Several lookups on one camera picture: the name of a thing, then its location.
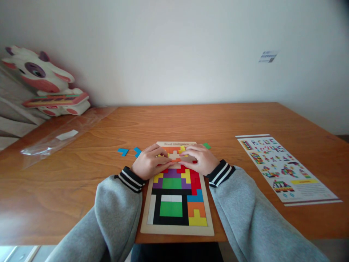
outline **striped cuff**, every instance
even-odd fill
[[[120,174],[115,175],[114,178],[120,179],[125,186],[135,193],[139,193],[145,185],[145,181],[133,173],[129,167],[124,167]]]
[[[209,180],[209,184],[212,187],[217,187],[224,181],[226,181],[235,171],[235,167],[231,167],[225,160],[221,160],[221,163],[208,174],[206,177]]]

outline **hand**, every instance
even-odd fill
[[[169,166],[173,166],[175,163],[171,161],[172,159],[168,158],[165,149],[154,144],[142,151],[130,170],[141,179],[148,180]]]
[[[218,159],[203,145],[196,144],[186,148],[180,156],[190,155],[197,159],[197,163],[188,163],[185,161],[179,162],[183,166],[190,168],[204,176],[212,173],[212,171],[219,165]]]

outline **light blue puzzle piece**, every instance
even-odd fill
[[[120,153],[122,153],[121,156],[126,156],[126,154],[127,154],[127,152],[128,152],[128,149],[119,148],[117,151],[120,152]]]
[[[136,155],[135,155],[135,157],[137,158],[137,157],[139,157],[139,155],[142,153],[142,150],[140,150],[138,147],[135,147],[134,148],[134,150],[136,151]]]
[[[202,196],[202,190],[201,189],[197,189],[196,190],[197,195],[196,196],[187,196],[186,199],[188,202],[204,202],[204,198]]]

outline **green puzzle piece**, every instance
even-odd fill
[[[165,202],[160,205],[160,216],[162,217],[183,217],[182,202]]]
[[[164,178],[163,189],[182,189],[181,178]]]
[[[208,143],[205,143],[205,144],[204,144],[204,147],[206,147],[208,150],[211,149],[211,147],[208,145]]]

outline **instruction sheet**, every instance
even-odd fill
[[[269,134],[236,138],[285,206],[342,202]]]

